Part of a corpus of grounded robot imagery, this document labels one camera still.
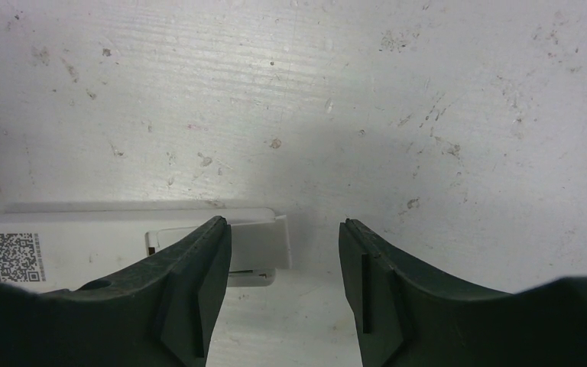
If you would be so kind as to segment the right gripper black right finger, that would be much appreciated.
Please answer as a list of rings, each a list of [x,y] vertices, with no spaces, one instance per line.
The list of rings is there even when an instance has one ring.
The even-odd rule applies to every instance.
[[[587,366],[587,277],[492,290],[355,219],[339,227],[339,259],[365,366]]]

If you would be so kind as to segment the white remote control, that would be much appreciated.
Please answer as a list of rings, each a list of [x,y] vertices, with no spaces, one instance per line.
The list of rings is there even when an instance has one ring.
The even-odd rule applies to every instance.
[[[147,232],[198,228],[215,216],[231,226],[279,215],[267,208],[1,214],[0,281],[36,292],[75,290],[157,254]],[[266,287],[277,271],[229,269],[229,285]]]

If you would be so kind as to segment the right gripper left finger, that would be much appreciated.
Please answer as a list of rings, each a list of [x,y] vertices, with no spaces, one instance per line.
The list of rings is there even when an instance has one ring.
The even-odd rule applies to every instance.
[[[0,366],[204,366],[231,255],[232,228],[215,216],[74,291],[0,282]]]

